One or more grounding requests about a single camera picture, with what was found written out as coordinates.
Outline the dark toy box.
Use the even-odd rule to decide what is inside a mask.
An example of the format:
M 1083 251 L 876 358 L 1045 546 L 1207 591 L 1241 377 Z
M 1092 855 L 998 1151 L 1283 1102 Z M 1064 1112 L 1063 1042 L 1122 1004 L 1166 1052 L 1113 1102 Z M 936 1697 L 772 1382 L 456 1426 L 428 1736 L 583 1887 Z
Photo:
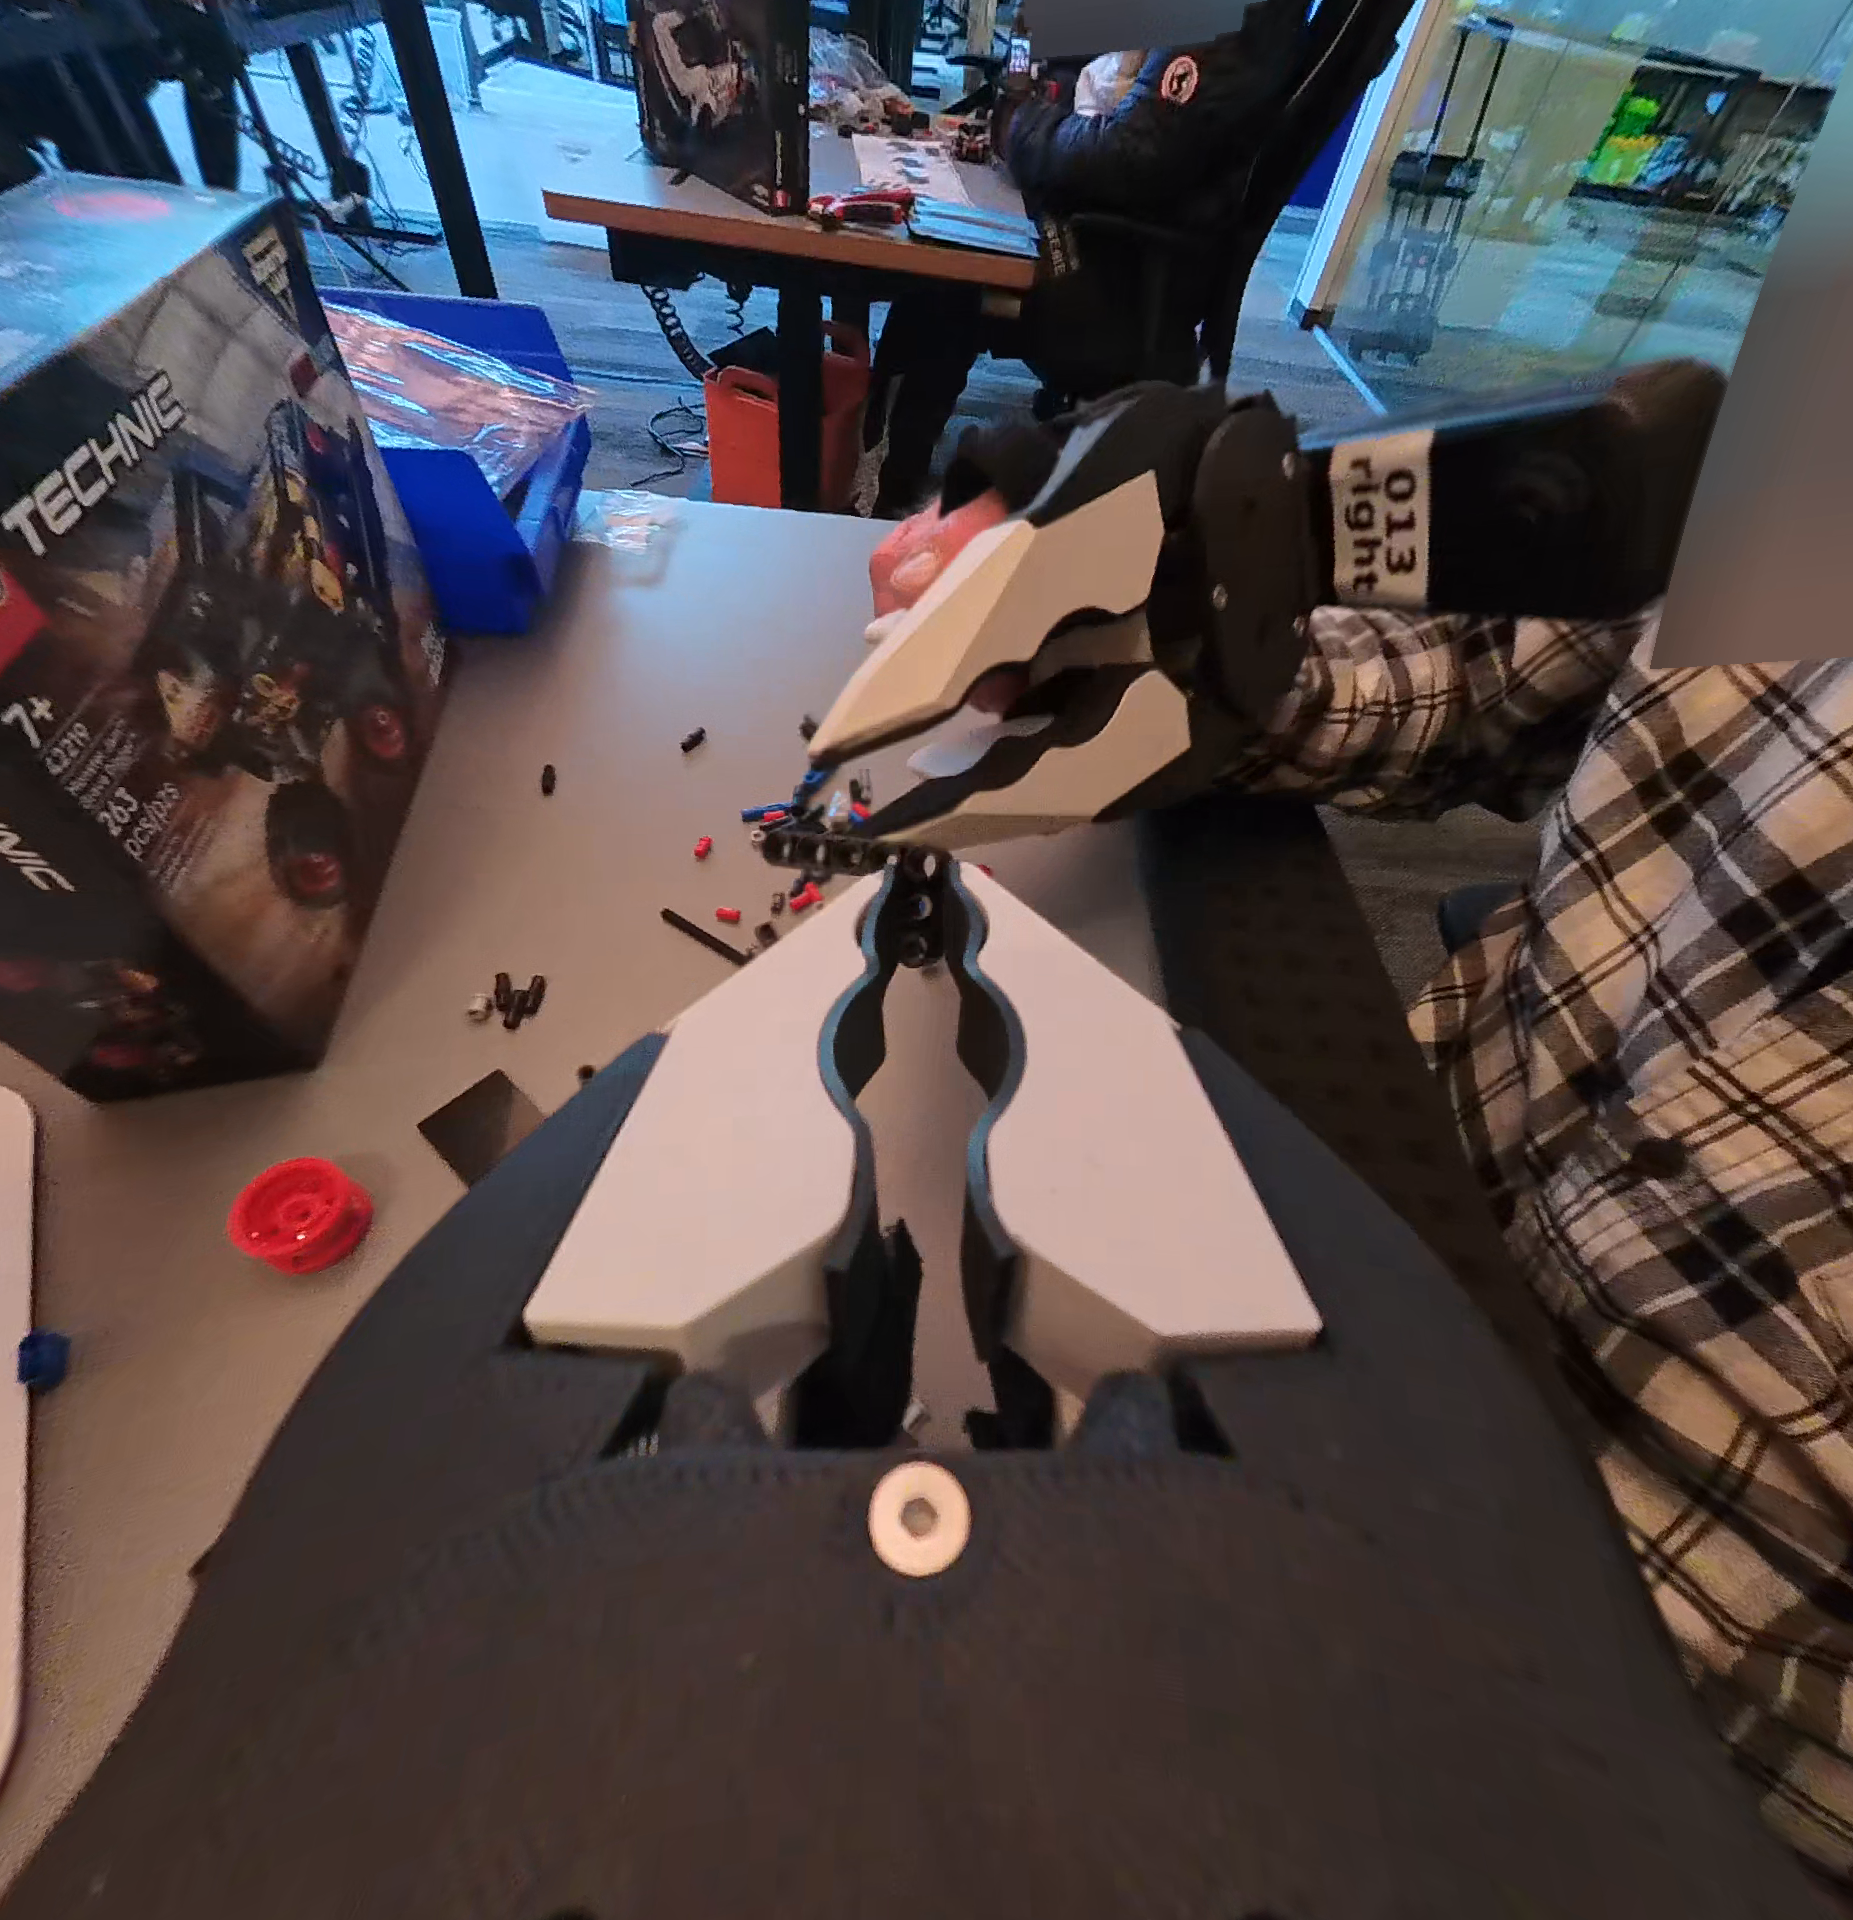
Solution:
M 812 42 L 802 2 L 628 2 L 649 154 L 761 215 L 806 213 Z

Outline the light grey desk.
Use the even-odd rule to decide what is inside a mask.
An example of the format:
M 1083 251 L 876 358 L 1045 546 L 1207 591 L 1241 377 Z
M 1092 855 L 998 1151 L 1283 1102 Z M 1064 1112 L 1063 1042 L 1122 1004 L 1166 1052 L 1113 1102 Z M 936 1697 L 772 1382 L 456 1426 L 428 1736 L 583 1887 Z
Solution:
M 571 548 L 527 639 L 462 642 L 319 1069 L 89 1105 L 0 1047 L 0 1087 L 42 1138 L 35 1318 L 72 1340 L 31 1429 L 0 1895 L 142 1697 L 306 1380 L 458 1198 L 417 1121 L 491 1069 L 549 1116 L 577 1069 L 732 975 L 656 909 L 764 917 L 739 811 L 793 788 L 796 722 L 865 658 L 877 541 L 845 518 L 686 505 L 644 554 Z M 694 728 L 706 743 L 682 756 Z M 542 973 L 545 1007 L 514 1031 L 470 1024 L 500 972 Z M 344 1168 L 374 1216 L 347 1261 L 290 1277 L 237 1254 L 225 1221 L 253 1176 L 306 1157 Z

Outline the red wheel hub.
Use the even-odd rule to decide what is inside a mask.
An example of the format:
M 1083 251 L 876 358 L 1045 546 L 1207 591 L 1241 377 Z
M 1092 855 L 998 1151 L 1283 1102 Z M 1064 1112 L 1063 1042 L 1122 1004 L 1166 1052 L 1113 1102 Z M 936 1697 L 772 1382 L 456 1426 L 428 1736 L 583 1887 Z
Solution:
M 225 1237 L 247 1261 L 308 1277 L 347 1261 L 372 1219 L 370 1194 L 344 1168 L 306 1157 L 253 1176 L 229 1208 Z

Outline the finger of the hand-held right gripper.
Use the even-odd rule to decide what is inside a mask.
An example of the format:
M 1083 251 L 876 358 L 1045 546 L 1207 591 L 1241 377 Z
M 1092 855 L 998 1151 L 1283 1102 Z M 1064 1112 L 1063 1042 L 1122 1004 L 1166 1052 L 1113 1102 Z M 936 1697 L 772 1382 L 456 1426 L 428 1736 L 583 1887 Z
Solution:
M 1191 749 L 1183 696 L 1140 667 L 1072 672 L 1052 705 L 973 722 L 911 759 L 913 788 L 865 818 L 885 847 L 973 853 L 1104 818 Z
M 1050 524 L 1010 518 L 973 537 L 897 612 L 821 720 L 812 759 L 845 759 L 925 733 L 986 676 L 1027 667 L 1067 623 L 1137 612 L 1164 539 L 1154 480 L 1128 480 Z

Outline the orange storage box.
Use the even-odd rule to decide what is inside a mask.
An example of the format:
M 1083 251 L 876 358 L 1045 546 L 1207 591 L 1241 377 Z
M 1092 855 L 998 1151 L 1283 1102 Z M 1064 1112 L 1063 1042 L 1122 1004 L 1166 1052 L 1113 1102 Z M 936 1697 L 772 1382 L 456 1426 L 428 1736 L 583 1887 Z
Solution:
M 821 507 L 853 512 L 861 452 L 861 416 L 871 353 L 861 331 L 823 322 L 821 363 Z M 710 497 L 722 505 L 777 509 L 778 454 L 778 340 L 751 328 L 715 351 L 704 376 Z

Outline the toy set box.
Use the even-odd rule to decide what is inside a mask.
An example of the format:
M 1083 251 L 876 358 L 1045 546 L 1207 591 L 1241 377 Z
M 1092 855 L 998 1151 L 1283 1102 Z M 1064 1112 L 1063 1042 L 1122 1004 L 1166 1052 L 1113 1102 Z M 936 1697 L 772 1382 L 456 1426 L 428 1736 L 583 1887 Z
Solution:
M 0 195 L 0 1042 L 89 1102 L 314 1067 L 442 677 L 282 206 Z

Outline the person's right forearm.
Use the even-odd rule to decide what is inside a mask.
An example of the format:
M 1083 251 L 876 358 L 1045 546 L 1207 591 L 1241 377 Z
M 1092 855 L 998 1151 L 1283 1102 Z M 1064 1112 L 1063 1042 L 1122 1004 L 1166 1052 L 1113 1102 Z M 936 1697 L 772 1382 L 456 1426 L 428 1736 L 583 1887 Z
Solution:
M 1326 607 L 1223 782 L 1351 815 L 1533 821 L 1586 750 L 1661 600 L 1609 621 Z

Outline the person's right hand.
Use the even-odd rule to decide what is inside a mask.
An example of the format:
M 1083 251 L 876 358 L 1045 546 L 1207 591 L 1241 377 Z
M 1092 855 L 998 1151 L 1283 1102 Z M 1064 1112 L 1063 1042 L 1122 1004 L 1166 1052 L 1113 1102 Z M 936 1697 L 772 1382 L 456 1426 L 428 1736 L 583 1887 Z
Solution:
M 872 618 L 866 644 L 876 652 L 889 630 L 919 600 L 943 570 L 975 541 L 989 541 L 989 530 L 1016 524 L 996 492 L 983 492 L 954 512 L 931 505 L 890 528 L 866 566 Z M 1030 669 L 1004 664 L 978 677 L 963 693 L 963 706 L 982 716 L 1006 716 L 1026 696 Z

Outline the black beam blue connector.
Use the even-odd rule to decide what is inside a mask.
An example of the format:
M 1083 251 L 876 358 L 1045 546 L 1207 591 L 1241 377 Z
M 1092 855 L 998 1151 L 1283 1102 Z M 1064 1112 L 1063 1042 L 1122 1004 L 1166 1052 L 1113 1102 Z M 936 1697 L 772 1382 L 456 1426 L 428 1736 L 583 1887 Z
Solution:
M 953 859 L 933 843 L 886 843 L 861 833 L 772 824 L 751 833 L 761 859 L 793 876 L 872 884 L 859 929 L 897 970 L 921 972 L 946 953 L 946 892 Z

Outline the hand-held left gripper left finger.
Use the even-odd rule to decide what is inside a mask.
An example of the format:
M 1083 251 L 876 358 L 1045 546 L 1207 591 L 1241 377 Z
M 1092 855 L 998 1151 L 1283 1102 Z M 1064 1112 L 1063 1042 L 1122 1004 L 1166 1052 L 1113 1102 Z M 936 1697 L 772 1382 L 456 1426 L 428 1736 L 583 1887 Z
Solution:
M 796 1446 L 899 1442 L 921 1259 L 857 1096 L 911 899 L 857 881 L 673 1020 L 529 1295 L 535 1343 L 784 1394 Z

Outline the black square tile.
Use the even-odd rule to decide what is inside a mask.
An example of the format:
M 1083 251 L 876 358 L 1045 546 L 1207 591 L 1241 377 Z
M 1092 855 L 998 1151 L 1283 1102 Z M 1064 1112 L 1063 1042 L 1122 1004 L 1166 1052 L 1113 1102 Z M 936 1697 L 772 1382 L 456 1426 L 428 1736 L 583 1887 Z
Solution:
M 460 1188 L 476 1188 L 545 1116 L 515 1080 L 491 1069 L 420 1116 L 417 1132 Z

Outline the pile of small toy bricks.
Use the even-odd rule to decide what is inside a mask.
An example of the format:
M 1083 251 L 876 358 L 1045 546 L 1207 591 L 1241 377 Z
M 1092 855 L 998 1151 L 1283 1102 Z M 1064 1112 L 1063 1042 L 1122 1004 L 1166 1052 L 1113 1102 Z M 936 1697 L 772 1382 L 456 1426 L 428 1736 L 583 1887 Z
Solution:
M 739 811 L 739 824 L 753 847 L 763 843 L 770 831 L 781 826 L 818 836 L 842 836 L 861 831 L 871 815 L 871 799 L 872 791 L 866 769 L 857 772 L 849 771 L 840 779 L 808 765 L 796 776 L 793 788 L 784 796 L 746 803 Z M 821 868 L 797 868 L 786 881 L 777 881 L 770 888 L 768 918 L 751 924 L 742 952 L 753 955 L 773 945 L 782 931 L 781 923 L 818 909 L 826 881 L 829 869 Z

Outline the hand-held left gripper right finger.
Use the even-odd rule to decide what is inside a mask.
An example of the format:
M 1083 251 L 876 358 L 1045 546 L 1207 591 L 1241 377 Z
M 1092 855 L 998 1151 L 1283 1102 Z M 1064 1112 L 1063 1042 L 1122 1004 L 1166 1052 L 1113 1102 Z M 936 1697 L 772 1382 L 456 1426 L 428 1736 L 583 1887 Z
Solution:
M 1202 1038 L 973 864 L 943 884 L 963 1151 L 961 1305 L 993 1408 L 977 1444 L 1052 1444 L 1059 1399 L 1322 1332 L 1199 1073 Z

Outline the wooden work table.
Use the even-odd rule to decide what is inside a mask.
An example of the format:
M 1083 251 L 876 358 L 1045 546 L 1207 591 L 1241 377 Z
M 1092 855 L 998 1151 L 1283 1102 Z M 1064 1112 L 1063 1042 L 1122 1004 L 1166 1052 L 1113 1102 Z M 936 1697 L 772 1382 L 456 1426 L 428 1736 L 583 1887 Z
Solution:
M 613 276 L 656 267 L 662 281 L 698 274 L 778 295 L 778 463 L 781 505 L 821 507 L 823 321 L 911 290 L 954 288 L 989 300 L 1019 300 L 1036 274 L 1035 256 L 998 256 L 921 242 L 906 231 L 818 227 L 805 216 L 761 213 L 690 174 L 654 163 L 633 134 L 600 142 L 600 152 L 542 186 L 547 221 L 606 234 Z

